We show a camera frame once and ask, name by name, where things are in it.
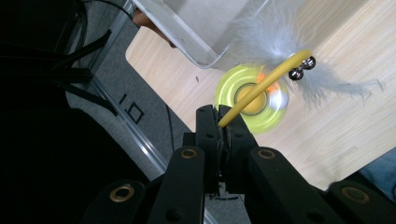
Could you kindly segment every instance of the gray carpet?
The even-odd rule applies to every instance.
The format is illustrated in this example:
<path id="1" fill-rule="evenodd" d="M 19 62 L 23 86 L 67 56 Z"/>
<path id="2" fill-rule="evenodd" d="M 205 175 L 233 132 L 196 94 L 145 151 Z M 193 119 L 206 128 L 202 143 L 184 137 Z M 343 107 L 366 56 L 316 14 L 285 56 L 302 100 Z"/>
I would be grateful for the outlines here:
<path id="1" fill-rule="evenodd" d="M 122 5 L 124 1 L 117 0 L 113 2 Z M 88 33 L 85 43 L 88 44 L 106 32 L 120 11 L 101 2 L 86 4 L 86 8 L 88 11 Z M 127 111 L 131 109 L 129 114 L 134 119 L 139 119 L 140 117 L 137 126 L 151 144 L 160 151 L 163 158 L 169 161 L 173 152 L 171 135 L 173 134 L 174 136 L 174 148 L 178 148 L 181 147 L 183 133 L 191 132 L 191 130 L 173 111 L 170 111 L 170 119 L 168 118 L 166 104 L 136 73 L 132 66 L 127 63 L 125 51 L 137 31 L 138 28 L 131 21 L 127 21 L 123 25 L 117 39 L 95 75 L 105 85 L 106 91 L 112 98 L 120 102 L 121 108 Z M 94 56 L 95 54 L 84 58 L 81 62 L 76 63 L 75 66 L 88 66 Z M 90 85 L 80 87 L 95 93 Z M 66 96 L 68 103 L 72 107 L 82 109 L 102 125 L 149 179 L 154 179 L 161 174 L 152 165 L 134 139 L 131 138 L 121 121 L 111 112 L 76 95 L 67 93 Z M 222 193 L 221 197 L 234 197 L 234 195 Z M 206 197 L 205 207 L 218 223 L 249 223 L 242 200 L 242 197 L 231 201 L 208 200 L 208 197 Z"/>

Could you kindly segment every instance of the white feather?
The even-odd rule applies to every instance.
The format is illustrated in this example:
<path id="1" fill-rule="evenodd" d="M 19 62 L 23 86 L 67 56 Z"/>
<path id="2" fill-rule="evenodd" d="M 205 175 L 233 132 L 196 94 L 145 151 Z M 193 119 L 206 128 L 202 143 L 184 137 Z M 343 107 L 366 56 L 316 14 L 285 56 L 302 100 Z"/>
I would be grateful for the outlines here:
<path id="1" fill-rule="evenodd" d="M 310 38 L 301 34 L 296 24 L 297 11 L 303 2 L 270 0 L 259 12 L 234 21 L 228 33 L 233 37 L 229 52 L 240 63 L 264 65 L 265 72 L 269 73 L 293 53 L 310 49 Z M 325 103 L 331 92 L 364 98 L 371 94 L 373 87 L 382 88 L 378 80 L 345 82 L 334 74 L 329 65 L 318 60 L 314 69 L 304 70 L 303 79 L 291 81 L 287 76 L 282 78 L 287 80 L 292 91 L 300 92 L 309 105 Z"/>

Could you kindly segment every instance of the yellow wand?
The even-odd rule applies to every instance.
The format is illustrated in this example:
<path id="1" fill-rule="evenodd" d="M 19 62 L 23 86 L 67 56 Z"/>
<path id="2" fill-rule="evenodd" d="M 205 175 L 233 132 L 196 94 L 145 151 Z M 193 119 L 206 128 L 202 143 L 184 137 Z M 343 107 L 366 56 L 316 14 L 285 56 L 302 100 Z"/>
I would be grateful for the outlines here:
<path id="1" fill-rule="evenodd" d="M 256 97 L 262 94 L 284 74 L 291 69 L 301 65 L 303 61 L 312 55 L 311 50 L 303 49 L 293 54 L 285 62 L 274 69 L 263 81 L 258 83 L 250 92 L 248 92 L 231 110 L 219 121 L 219 126 L 224 128 L 233 120 L 247 105 L 249 105 Z"/>

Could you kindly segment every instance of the silver bell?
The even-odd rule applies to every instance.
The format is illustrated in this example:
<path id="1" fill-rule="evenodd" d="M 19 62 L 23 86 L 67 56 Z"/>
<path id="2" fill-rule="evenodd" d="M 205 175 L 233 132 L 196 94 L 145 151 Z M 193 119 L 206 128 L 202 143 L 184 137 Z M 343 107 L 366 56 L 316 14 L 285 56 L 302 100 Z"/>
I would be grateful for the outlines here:
<path id="1" fill-rule="evenodd" d="M 317 64 L 317 61 L 315 60 L 314 57 L 311 56 L 307 60 L 303 61 L 302 67 L 305 70 L 311 70 L 315 67 L 316 64 Z"/>
<path id="2" fill-rule="evenodd" d="M 304 71 L 301 68 L 293 68 L 289 71 L 289 78 L 293 81 L 300 80 L 304 76 Z"/>

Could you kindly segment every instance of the black cable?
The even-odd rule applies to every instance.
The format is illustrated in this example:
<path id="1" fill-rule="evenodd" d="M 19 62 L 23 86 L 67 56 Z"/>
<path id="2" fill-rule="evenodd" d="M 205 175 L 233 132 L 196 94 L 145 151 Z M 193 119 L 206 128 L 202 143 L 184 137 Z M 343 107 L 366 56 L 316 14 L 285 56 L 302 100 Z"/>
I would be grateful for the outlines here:
<path id="1" fill-rule="evenodd" d="M 242 201 L 242 203 L 245 203 L 245 200 L 241 197 L 241 195 L 239 195 L 238 198 Z"/>
<path id="2" fill-rule="evenodd" d="M 233 200 L 238 200 L 238 197 L 231 197 L 231 198 L 215 198 L 215 200 L 218 201 L 233 201 Z"/>
<path id="3" fill-rule="evenodd" d="M 76 49 L 82 49 L 84 47 L 85 39 L 87 37 L 87 30 L 88 30 L 88 16 L 87 10 L 83 5 L 83 2 L 80 2 L 81 5 L 78 8 L 79 15 L 81 17 L 81 33 L 79 36 L 79 40 L 76 45 Z"/>
<path id="4" fill-rule="evenodd" d="M 169 129 L 171 131 L 171 143 L 172 143 L 172 150 L 175 151 L 175 143 L 174 143 L 174 136 L 173 136 L 173 127 L 172 127 L 172 120 L 171 120 L 171 112 L 169 110 L 169 106 L 166 105 L 166 113 L 168 114 L 168 121 L 169 121 Z"/>
<path id="5" fill-rule="evenodd" d="M 87 1 L 81 1 L 81 2 L 82 2 L 82 3 L 101 2 L 101 3 L 109 4 L 109 5 L 113 6 L 113 7 L 118 8 L 118 9 L 121 10 L 123 13 L 125 13 L 125 15 L 127 15 L 128 18 L 129 18 L 131 21 L 134 20 L 134 18 L 131 16 L 131 14 L 129 14 L 128 11 L 126 11 L 125 9 L 123 9 L 123 7 L 120 7 L 119 5 L 117 5 L 117 4 L 113 3 L 113 2 L 106 1 L 106 0 L 87 0 Z"/>
<path id="6" fill-rule="evenodd" d="M 39 57 L 29 57 L 29 56 L 8 56 L 0 54 L 0 59 L 26 59 L 26 60 L 38 60 L 38 61 L 59 61 L 59 58 L 39 58 Z"/>

